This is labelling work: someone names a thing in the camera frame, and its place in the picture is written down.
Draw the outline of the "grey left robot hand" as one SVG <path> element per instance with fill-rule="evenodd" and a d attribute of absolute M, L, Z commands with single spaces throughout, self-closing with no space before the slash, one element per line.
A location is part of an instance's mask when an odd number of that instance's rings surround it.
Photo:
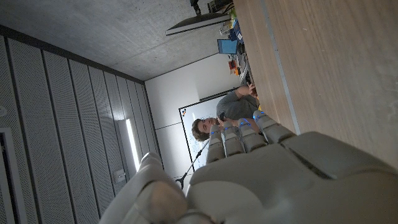
<path fill-rule="evenodd" d="M 296 135 L 259 110 L 206 133 L 187 189 L 148 153 L 101 223 L 397 222 L 397 170 L 345 142 Z"/>

